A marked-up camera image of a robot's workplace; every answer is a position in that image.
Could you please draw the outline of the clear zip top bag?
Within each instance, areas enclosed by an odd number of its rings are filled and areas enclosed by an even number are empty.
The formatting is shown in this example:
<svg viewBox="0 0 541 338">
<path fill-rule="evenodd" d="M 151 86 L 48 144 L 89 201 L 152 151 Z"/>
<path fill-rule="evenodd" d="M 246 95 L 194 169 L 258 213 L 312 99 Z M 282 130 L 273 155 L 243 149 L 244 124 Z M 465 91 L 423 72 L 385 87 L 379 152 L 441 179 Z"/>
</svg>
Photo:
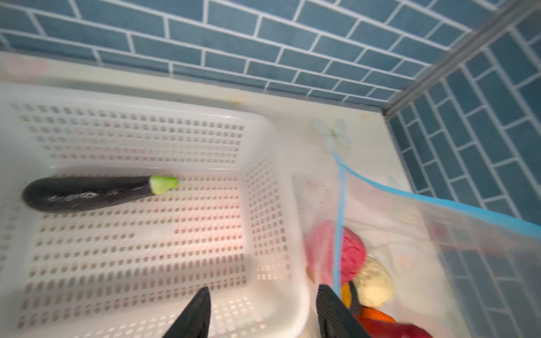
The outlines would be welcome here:
<svg viewBox="0 0 541 338">
<path fill-rule="evenodd" d="M 335 159 L 330 177 L 294 177 L 311 298 L 341 300 L 367 257 L 390 273 L 375 308 L 433 337 L 540 336 L 540 227 L 505 214 L 379 184 Z"/>
</svg>

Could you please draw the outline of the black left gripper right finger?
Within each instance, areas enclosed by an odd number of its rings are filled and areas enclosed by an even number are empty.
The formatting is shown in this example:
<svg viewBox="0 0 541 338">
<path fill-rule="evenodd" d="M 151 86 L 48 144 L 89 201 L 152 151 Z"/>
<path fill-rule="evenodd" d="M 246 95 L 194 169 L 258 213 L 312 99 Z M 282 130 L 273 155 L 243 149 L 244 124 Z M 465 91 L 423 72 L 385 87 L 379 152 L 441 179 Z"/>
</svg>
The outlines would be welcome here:
<svg viewBox="0 0 541 338">
<path fill-rule="evenodd" d="M 335 292 L 326 284 L 318 286 L 318 325 L 325 338 L 370 338 Z"/>
</svg>

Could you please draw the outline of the dark purple eggplant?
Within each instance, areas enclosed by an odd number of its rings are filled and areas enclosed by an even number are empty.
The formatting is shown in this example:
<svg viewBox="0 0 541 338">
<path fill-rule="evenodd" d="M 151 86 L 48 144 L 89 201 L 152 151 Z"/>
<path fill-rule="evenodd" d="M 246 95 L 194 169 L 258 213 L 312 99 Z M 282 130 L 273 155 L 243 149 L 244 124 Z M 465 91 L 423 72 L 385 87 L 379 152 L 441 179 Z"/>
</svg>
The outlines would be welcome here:
<svg viewBox="0 0 541 338">
<path fill-rule="evenodd" d="M 179 180 L 160 175 L 134 177 L 45 177 L 30 183 L 23 201 L 40 212 L 71 214 L 127 204 L 173 190 Z"/>
</svg>

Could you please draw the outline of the red chili pepper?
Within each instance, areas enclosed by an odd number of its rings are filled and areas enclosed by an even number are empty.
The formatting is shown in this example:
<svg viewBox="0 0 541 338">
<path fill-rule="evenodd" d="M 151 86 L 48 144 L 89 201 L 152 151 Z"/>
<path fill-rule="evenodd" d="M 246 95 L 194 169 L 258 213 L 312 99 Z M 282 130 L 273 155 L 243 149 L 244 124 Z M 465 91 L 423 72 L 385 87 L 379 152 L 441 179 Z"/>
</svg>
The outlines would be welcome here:
<svg viewBox="0 0 541 338">
<path fill-rule="evenodd" d="M 363 329 L 374 338 L 432 338 L 426 330 L 408 323 L 389 323 L 370 318 L 357 318 Z"/>
</svg>

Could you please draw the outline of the cream white bun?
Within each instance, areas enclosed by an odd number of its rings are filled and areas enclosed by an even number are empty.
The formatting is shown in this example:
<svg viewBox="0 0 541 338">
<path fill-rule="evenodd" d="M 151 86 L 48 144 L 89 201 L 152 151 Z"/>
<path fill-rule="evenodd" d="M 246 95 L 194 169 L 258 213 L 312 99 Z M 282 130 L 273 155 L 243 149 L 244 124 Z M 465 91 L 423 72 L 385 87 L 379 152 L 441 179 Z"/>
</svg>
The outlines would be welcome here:
<svg viewBox="0 0 541 338">
<path fill-rule="evenodd" d="M 362 306 L 378 308 L 393 300 L 396 293 L 390 273 L 382 263 L 371 257 L 366 258 L 352 282 Z"/>
</svg>

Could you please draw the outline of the small orange tangerine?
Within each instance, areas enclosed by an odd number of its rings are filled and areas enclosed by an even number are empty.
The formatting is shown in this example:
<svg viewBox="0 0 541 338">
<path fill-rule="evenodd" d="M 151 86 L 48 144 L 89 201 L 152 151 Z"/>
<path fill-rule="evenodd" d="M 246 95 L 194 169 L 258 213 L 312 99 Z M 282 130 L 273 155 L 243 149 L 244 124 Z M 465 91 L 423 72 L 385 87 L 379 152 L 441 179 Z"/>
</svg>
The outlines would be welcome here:
<svg viewBox="0 0 541 338">
<path fill-rule="evenodd" d="M 361 318 L 368 318 L 375 321 L 383 321 L 387 323 L 395 323 L 396 320 L 391 317 L 390 315 L 387 315 L 383 313 L 382 311 L 379 311 L 375 308 L 366 307 L 363 306 L 359 313 Z"/>
</svg>

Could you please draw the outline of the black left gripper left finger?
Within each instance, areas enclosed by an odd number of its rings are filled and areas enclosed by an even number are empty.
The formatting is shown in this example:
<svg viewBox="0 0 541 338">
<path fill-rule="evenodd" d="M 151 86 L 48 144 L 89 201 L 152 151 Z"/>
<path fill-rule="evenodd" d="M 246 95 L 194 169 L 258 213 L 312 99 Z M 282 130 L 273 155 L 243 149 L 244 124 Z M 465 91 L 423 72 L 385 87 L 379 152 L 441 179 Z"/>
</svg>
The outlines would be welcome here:
<svg viewBox="0 0 541 338">
<path fill-rule="evenodd" d="M 177 317 L 163 338 L 207 338 L 211 322 L 211 294 L 201 288 Z"/>
</svg>

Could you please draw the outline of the yellow lemon food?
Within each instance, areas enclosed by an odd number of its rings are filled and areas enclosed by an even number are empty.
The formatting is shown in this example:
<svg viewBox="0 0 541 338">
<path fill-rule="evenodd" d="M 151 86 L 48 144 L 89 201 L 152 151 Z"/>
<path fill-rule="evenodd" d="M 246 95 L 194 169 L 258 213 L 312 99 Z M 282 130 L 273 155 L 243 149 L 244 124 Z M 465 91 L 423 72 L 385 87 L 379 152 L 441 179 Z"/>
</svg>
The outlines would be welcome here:
<svg viewBox="0 0 541 338">
<path fill-rule="evenodd" d="M 343 304 L 350 309 L 352 306 L 352 291 L 349 283 L 343 284 L 341 288 L 341 300 Z"/>
</svg>

